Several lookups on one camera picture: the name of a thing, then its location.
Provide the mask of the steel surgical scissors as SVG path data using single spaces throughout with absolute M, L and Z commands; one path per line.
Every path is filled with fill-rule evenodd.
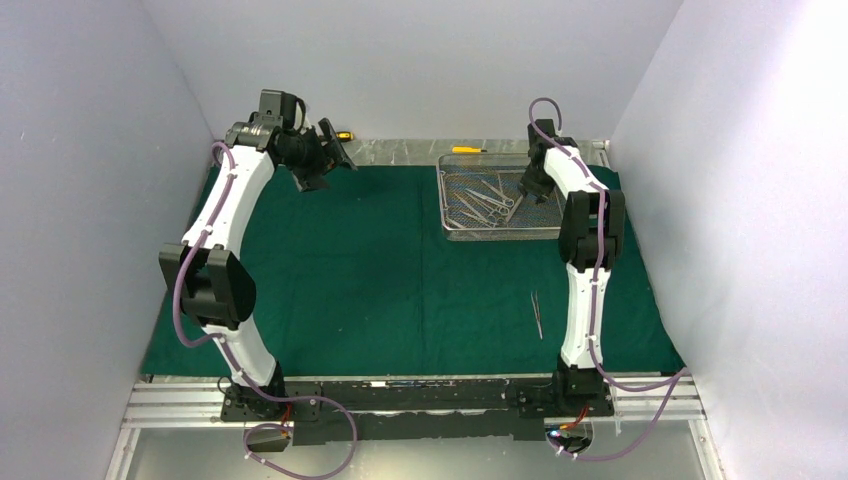
M 464 191 L 501 211 L 512 208 L 516 203 L 515 200 L 487 180 L 479 180 L 471 187 L 466 187 Z

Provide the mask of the wire mesh instrument tray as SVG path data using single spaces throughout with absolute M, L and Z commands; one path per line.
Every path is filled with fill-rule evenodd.
M 519 190 L 529 159 L 521 153 L 449 153 L 436 161 L 440 223 L 449 241 L 555 240 L 565 197 L 538 204 Z

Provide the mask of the steel tweezers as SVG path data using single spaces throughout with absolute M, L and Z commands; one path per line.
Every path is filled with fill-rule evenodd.
M 535 325 L 536 325 L 536 329 L 537 329 L 537 334 L 538 334 L 539 339 L 543 340 L 544 339 L 544 331 L 543 331 L 543 326 L 542 326 L 542 321 L 541 321 L 541 309 L 540 309 L 538 292 L 536 290 L 533 290 L 530 293 L 530 298 L 531 298 L 531 305 L 532 305 L 532 309 L 533 309 L 533 315 L 534 315 L 534 321 L 535 321 Z

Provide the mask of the steel surgical forceps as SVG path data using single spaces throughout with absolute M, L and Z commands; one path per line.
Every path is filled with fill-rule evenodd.
M 464 228 L 498 228 L 505 225 L 503 211 L 475 196 L 449 194 L 447 216 Z

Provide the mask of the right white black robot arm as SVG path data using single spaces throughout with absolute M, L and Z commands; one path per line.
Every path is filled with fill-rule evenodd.
M 551 119 L 528 124 L 529 164 L 519 192 L 536 203 L 555 191 L 564 197 L 557 240 L 568 279 L 567 326 L 554 379 L 566 395 L 603 390 L 601 325 L 604 297 L 622 250 L 625 197 L 609 189 L 583 162 L 576 143 Z

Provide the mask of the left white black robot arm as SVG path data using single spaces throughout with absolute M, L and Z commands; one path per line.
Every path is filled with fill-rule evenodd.
M 239 389 L 280 400 L 282 369 L 259 333 L 257 286 L 241 262 L 246 228 L 279 168 L 298 191 L 310 192 L 327 187 L 330 171 L 355 165 L 328 118 L 311 125 L 256 114 L 234 124 L 212 151 L 220 170 L 206 202 L 181 240 L 159 253 L 173 328 L 187 348 L 215 344 Z

